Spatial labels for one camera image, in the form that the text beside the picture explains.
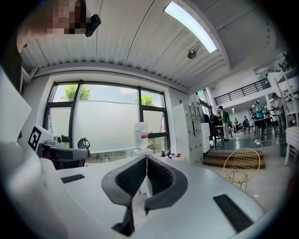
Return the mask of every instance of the gold wire chair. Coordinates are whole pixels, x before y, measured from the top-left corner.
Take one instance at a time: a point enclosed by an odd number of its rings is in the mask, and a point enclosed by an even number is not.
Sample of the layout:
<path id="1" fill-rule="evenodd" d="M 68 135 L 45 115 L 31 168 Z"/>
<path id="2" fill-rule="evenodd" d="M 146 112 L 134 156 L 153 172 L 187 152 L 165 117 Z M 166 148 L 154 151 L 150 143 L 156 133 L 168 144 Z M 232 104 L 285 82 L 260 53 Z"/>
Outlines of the gold wire chair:
<path id="1" fill-rule="evenodd" d="M 234 157 L 233 164 L 230 167 L 228 162 Z M 225 161 L 223 171 L 225 179 L 232 183 L 238 183 L 240 188 L 243 183 L 245 184 L 245 192 L 247 182 L 252 179 L 258 172 L 261 165 L 261 159 L 257 151 L 251 148 L 241 148 L 233 152 Z"/>

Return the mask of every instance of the white bottle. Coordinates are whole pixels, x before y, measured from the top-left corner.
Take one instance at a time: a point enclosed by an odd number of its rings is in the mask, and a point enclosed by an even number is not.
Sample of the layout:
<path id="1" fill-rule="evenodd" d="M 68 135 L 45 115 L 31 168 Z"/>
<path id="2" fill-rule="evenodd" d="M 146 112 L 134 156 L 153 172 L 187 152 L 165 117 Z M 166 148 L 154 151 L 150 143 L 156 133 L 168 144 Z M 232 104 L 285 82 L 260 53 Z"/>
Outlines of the white bottle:
<path id="1" fill-rule="evenodd" d="M 148 139 L 148 124 L 140 122 L 134 125 L 134 139 L 135 147 L 137 149 L 144 149 L 149 144 Z"/>

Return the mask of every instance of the ceiling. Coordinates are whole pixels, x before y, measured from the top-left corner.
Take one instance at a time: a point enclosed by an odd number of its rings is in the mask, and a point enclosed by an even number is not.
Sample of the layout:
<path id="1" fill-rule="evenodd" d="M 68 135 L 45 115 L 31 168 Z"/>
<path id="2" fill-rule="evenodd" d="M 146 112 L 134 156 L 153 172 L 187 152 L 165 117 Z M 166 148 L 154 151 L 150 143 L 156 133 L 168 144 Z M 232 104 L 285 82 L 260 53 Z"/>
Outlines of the ceiling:
<path id="1" fill-rule="evenodd" d="M 213 71 L 230 71 L 269 45 L 269 24 L 245 0 L 185 0 L 217 43 L 207 49 L 180 22 L 164 13 L 170 0 L 86 0 L 101 25 L 91 37 L 62 35 L 32 40 L 22 51 L 30 72 L 64 63 L 99 62 L 136 68 L 186 89 Z M 194 59 L 187 58 L 196 50 Z"/>
<path id="2" fill-rule="evenodd" d="M 240 110 L 252 108 L 252 110 L 255 111 L 255 106 L 254 107 L 252 107 L 252 106 L 255 104 L 256 101 L 259 101 L 261 105 L 267 107 L 266 97 L 262 96 L 262 97 L 252 99 L 252 100 L 246 101 L 246 102 L 238 104 L 238 105 L 231 106 L 229 108 L 226 108 L 225 110 L 227 112 L 232 112 L 232 109 L 234 108 L 235 112 L 238 112 Z"/>

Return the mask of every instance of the fluorescent light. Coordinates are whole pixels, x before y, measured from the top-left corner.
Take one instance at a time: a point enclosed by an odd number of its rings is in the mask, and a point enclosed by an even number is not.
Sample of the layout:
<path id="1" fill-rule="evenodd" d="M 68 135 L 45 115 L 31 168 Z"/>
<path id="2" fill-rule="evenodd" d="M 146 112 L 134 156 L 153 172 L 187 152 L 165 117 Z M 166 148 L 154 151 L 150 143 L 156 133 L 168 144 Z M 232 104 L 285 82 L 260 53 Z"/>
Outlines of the fluorescent light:
<path id="1" fill-rule="evenodd" d="M 165 8 L 164 12 L 177 19 L 191 32 L 193 32 L 193 34 L 201 41 L 201 43 L 210 53 L 217 49 L 213 40 L 203 29 L 203 27 L 179 5 L 175 4 L 174 2 L 170 2 L 170 4 Z"/>

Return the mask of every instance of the balcony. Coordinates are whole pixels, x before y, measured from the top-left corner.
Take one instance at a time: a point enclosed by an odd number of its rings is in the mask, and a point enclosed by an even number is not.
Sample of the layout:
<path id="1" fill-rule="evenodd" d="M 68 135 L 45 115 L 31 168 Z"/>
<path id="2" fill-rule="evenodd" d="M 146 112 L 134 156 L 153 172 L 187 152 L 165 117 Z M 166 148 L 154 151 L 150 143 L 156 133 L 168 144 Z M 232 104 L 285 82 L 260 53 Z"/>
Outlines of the balcony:
<path id="1" fill-rule="evenodd" d="M 255 83 L 244 86 L 244 87 L 242 87 L 238 90 L 231 91 L 231 92 L 229 92 L 227 94 L 224 94 L 224 95 L 220 95 L 220 96 L 214 98 L 214 100 L 215 100 L 217 105 L 221 105 L 223 103 L 226 103 L 226 102 L 229 102 L 229 101 L 232 101 L 232 100 L 235 100 L 235 99 L 253 94 L 253 93 L 258 92 L 258 91 L 268 89 L 270 87 L 271 87 L 271 85 L 268 82 L 268 79 L 265 78 L 265 79 L 262 79 L 260 81 L 255 82 Z"/>

